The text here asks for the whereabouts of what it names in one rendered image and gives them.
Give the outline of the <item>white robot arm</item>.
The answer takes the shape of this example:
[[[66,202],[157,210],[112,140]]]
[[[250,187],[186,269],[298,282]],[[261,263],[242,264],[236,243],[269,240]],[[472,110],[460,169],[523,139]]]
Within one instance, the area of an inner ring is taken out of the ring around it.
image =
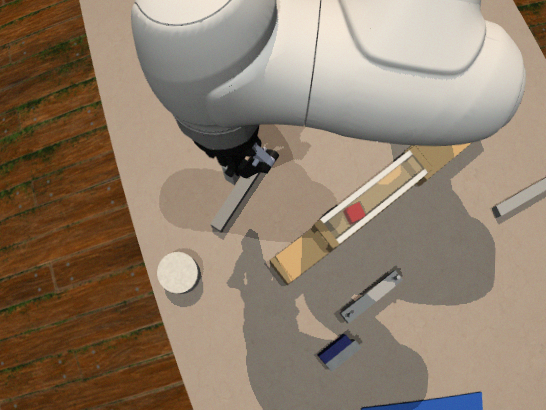
[[[498,132],[525,90],[521,51],[480,6],[135,0],[131,26],[152,91],[208,149],[239,146],[260,124],[304,123],[367,141],[451,146]]]

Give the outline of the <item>blue flat rectangular pad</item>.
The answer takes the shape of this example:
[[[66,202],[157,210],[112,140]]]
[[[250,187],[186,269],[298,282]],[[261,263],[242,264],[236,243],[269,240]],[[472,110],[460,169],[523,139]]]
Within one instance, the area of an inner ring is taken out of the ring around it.
[[[413,402],[362,407],[361,410],[483,410],[482,392]]]

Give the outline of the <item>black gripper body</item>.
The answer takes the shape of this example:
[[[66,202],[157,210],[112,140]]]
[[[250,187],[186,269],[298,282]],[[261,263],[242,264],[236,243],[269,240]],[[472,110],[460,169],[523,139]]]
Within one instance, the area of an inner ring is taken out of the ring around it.
[[[245,143],[239,145],[239,146],[236,146],[234,148],[230,148],[230,149],[224,149],[224,150],[210,150],[210,149],[207,149],[205,148],[204,146],[200,145],[199,143],[195,142],[193,140],[193,142],[201,149],[203,150],[204,152],[208,153],[208,154],[211,154],[211,155],[214,155],[214,156],[231,156],[231,155],[237,155],[237,156],[246,156],[246,157],[253,157],[256,155],[256,152],[253,150],[253,145],[255,144],[255,142],[257,143],[258,146],[261,147],[262,143],[261,143],[261,140],[259,139],[258,137],[258,131],[259,131],[259,126],[258,128],[256,129],[256,131],[254,132],[254,134],[251,136],[251,138],[246,141]]]

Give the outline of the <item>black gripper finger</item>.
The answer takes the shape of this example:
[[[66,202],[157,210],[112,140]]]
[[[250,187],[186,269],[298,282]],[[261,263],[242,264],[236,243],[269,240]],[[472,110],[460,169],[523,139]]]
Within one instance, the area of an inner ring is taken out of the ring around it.
[[[259,172],[268,173],[279,157],[276,151],[265,147],[261,148],[256,142],[252,148],[256,155],[250,157],[248,161],[245,160],[246,156],[224,156],[227,158],[228,166],[224,173],[228,175],[229,181],[233,185],[237,183],[240,177],[249,178]]]
[[[207,154],[207,153],[206,153],[206,154]],[[211,155],[211,154],[207,154],[207,155],[208,155],[209,158],[213,158],[213,159],[215,158],[214,155]],[[217,158],[217,160],[218,160],[218,163],[222,166],[222,170],[223,170],[223,173],[224,173],[225,170],[228,168],[228,167],[227,167],[227,160],[226,160],[226,157],[224,157],[224,156],[216,156],[216,158]],[[228,175],[226,175],[226,174],[224,173],[224,176],[225,176],[225,180],[227,180],[228,182],[230,182],[230,181],[229,181]]]

